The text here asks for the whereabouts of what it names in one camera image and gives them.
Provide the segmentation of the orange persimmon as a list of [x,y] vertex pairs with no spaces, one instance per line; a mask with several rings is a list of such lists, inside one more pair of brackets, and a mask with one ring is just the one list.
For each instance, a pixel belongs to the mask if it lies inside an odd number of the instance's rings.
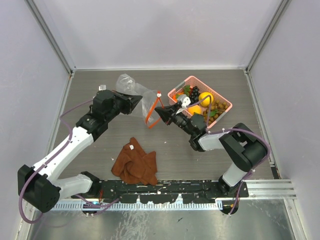
[[179,98],[181,95],[184,95],[184,93],[175,93],[175,94],[172,96],[173,101],[176,103],[176,102],[178,101],[178,98]]

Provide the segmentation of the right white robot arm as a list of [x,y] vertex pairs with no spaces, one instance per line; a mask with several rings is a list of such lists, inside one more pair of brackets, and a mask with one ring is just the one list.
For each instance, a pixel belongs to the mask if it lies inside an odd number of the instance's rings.
[[231,197],[241,182],[269,157],[271,152],[269,144],[245,124],[238,123],[229,129],[210,132],[201,114],[196,113],[188,118],[179,110],[178,103],[155,108],[166,125],[174,123],[190,136],[189,143],[193,150],[206,152],[224,149],[226,151],[232,164],[218,180],[217,187],[223,196]]

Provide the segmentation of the orange peach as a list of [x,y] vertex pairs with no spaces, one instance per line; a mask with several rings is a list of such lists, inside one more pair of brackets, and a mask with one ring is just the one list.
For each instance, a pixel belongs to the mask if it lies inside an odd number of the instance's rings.
[[195,114],[199,114],[201,115],[202,114],[202,108],[199,106],[199,105],[194,105],[194,106],[191,106],[187,109],[187,111],[193,116]]

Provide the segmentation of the clear zip top bag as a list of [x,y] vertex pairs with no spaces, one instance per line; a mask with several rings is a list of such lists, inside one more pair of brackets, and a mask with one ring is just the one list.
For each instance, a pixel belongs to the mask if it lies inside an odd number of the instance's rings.
[[128,74],[121,74],[115,85],[116,91],[127,95],[139,95],[142,99],[132,111],[132,115],[142,118],[145,125],[151,129],[160,120],[160,116],[156,113],[156,107],[163,107],[161,100],[162,94],[158,90],[151,90],[136,82],[135,79]]

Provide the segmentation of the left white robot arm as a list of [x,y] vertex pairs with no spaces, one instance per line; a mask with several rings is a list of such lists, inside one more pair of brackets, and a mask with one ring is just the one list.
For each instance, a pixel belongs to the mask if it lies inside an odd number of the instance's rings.
[[50,211],[59,200],[85,194],[95,198],[101,191],[100,179],[83,171],[65,179],[59,176],[85,148],[93,144],[119,114],[129,115],[143,97],[115,90],[100,90],[90,100],[89,111],[68,136],[46,157],[33,166],[23,165],[17,172],[19,204],[28,202],[42,213]]

